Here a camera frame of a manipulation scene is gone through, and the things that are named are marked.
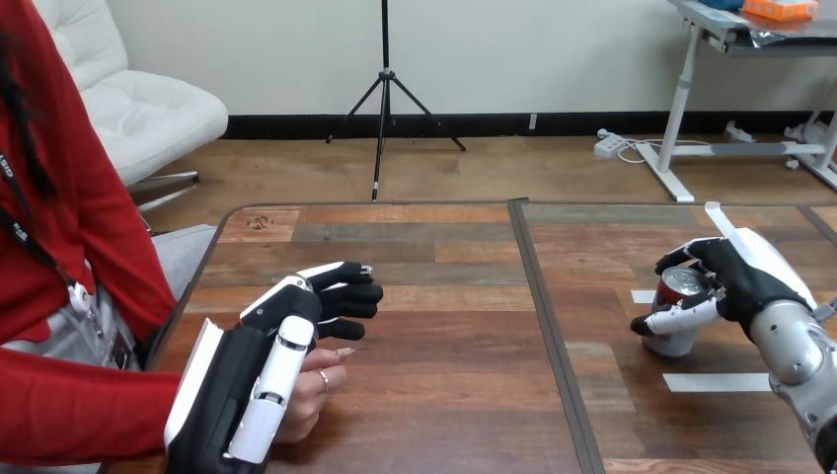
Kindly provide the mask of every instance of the fingernail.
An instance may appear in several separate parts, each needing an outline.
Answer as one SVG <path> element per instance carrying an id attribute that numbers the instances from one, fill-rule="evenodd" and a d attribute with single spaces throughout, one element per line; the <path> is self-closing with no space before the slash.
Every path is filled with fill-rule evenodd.
<path id="1" fill-rule="evenodd" d="M 341 359 L 345 359 L 346 357 L 351 356 L 352 354 L 354 354 L 354 349 L 352 349 L 352 348 L 338 349 L 338 350 L 335 351 L 335 353 L 337 353 L 338 357 L 340 357 Z"/>

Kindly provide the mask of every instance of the white leather armchair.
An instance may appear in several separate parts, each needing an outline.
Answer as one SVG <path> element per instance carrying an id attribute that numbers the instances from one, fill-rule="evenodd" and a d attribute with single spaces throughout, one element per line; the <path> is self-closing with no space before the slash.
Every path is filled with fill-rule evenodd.
<path id="1" fill-rule="evenodd" d="M 208 92 L 178 79 L 128 69 L 106 0 L 34 2 L 127 186 L 224 132 L 227 109 Z M 180 174 L 176 180 L 197 181 L 197 173 Z M 130 189 L 171 183 L 154 178 Z"/>

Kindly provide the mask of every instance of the gray pants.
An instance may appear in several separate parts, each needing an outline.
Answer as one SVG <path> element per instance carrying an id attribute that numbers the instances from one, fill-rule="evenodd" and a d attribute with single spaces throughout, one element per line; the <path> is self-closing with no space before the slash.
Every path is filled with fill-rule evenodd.
<path id="1" fill-rule="evenodd" d="M 214 233 L 215 227 L 198 225 L 152 239 L 163 272 L 176 298 L 180 299 L 183 295 Z M 92 304 L 97 310 L 105 333 L 107 334 L 111 328 L 116 328 L 128 343 L 133 345 L 133 336 L 119 315 L 111 295 L 103 287 L 97 287 Z M 97 347 L 100 342 L 96 334 L 69 304 L 49 316 L 47 321 L 51 331 L 49 340 L 40 344 L 12 341 L 3 348 L 90 365 L 102 364 L 101 351 Z M 131 369 L 139 369 L 136 362 Z M 95 474 L 98 470 L 99 464 L 56 467 L 0 464 L 0 474 Z"/>

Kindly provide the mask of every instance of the red sweater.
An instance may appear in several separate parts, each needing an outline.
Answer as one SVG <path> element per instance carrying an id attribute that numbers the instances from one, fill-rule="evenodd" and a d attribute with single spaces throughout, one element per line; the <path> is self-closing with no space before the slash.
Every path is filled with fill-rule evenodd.
<path id="1" fill-rule="evenodd" d="M 0 1 L 0 47 L 27 93 L 38 158 L 57 187 L 44 200 L 27 173 L 20 133 L 0 100 L 0 150 L 35 226 L 0 181 L 0 205 L 62 268 L 114 296 L 137 339 L 175 306 L 151 240 L 95 131 L 32 0 Z M 93 275 L 85 266 L 87 258 Z M 67 302 L 53 270 L 0 232 L 0 345 L 49 337 L 46 318 Z M 126 372 L 0 349 L 0 462 L 72 464 L 158 454 L 178 374 Z"/>

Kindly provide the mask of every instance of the tripod stand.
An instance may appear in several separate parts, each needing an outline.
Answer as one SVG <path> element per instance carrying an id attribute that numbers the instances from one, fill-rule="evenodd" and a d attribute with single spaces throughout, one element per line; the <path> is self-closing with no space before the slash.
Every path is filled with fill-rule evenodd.
<path id="1" fill-rule="evenodd" d="M 372 200 L 378 200 L 378 175 L 381 171 L 381 155 L 384 153 L 384 145 L 386 144 L 387 139 L 387 126 L 392 117 L 392 113 L 390 112 L 390 90 L 392 90 L 392 83 L 395 83 L 414 103 L 421 109 L 422 112 L 430 119 L 433 124 L 438 129 L 439 133 L 442 135 L 447 135 L 453 140 L 454 143 L 459 146 L 459 149 L 465 151 L 465 146 L 454 136 L 450 135 L 442 125 L 442 123 L 436 118 L 431 111 L 427 109 L 416 96 L 410 92 L 401 81 L 395 77 L 395 72 L 390 69 L 390 38 L 389 38 L 389 21 L 388 21 L 388 10 L 387 10 L 387 0 L 381 0 L 381 24 L 382 24 L 382 36 L 384 40 L 384 70 L 378 73 L 378 79 L 375 80 L 375 83 L 372 84 L 372 87 L 366 91 L 366 94 L 360 98 L 360 101 L 357 102 L 357 105 L 354 106 L 354 109 L 348 113 L 347 116 L 343 118 L 343 120 L 338 124 L 338 126 L 332 130 L 329 134 L 329 137 L 326 139 L 326 143 L 331 143 L 332 140 L 337 135 L 337 132 L 345 126 L 349 119 L 354 116 L 354 113 L 357 112 L 357 109 L 360 109 L 360 106 L 366 102 L 366 99 L 372 94 L 372 91 L 378 87 L 378 84 L 384 85 L 384 91 L 381 95 L 381 121 L 378 126 L 378 151 L 375 156 L 375 177 L 372 182 Z"/>

